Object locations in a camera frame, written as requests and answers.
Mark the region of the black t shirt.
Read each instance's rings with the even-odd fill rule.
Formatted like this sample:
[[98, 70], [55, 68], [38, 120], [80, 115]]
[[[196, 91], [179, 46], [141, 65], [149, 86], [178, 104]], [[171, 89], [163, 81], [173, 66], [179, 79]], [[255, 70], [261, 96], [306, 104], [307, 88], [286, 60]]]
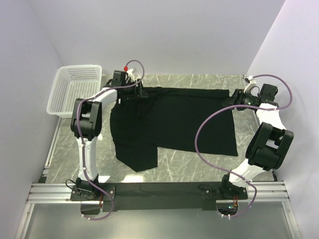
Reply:
[[116, 158], [136, 172], [157, 167], [158, 148], [237, 156], [229, 91], [147, 87], [148, 98], [120, 100], [110, 130]]

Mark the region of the white plastic basket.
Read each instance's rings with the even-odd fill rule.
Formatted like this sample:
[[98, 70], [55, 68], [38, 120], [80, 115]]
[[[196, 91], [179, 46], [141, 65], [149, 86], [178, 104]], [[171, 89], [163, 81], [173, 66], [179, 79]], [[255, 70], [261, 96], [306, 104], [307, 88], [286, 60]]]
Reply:
[[88, 98], [99, 92], [102, 80], [100, 65], [60, 67], [55, 75], [46, 112], [60, 118], [71, 118], [77, 98]]

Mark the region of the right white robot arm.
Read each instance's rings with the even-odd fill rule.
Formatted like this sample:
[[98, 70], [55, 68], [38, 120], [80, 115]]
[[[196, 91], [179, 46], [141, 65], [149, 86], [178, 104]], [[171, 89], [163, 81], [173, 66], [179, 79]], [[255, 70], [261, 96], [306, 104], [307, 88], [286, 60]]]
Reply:
[[225, 106], [245, 105], [259, 107], [255, 110], [260, 126], [245, 153], [245, 160], [233, 170], [234, 174], [223, 176], [219, 194], [223, 199], [236, 199], [246, 194], [246, 180], [278, 169], [287, 155], [294, 133], [287, 130], [279, 116], [279, 105], [275, 102], [278, 88], [264, 84], [257, 96], [250, 93], [252, 87], [236, 89], [224, 102]]

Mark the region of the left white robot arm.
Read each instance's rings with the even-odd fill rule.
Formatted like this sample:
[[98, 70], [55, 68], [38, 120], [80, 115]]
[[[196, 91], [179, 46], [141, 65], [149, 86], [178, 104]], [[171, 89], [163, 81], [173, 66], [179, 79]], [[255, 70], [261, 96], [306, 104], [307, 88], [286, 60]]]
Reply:
[[79, 149], [79, 174], [74, 193], [96, 199], [102, 192], [96, 166], [97, 137], [102, 130], [103, 108], [120, 100], [148, 97], [142, 80], [136, 79], [134, 69], [116, 70], [113, 78], [96, 94], [87, 99], [76, 99], [70, 128], [77, 139]]

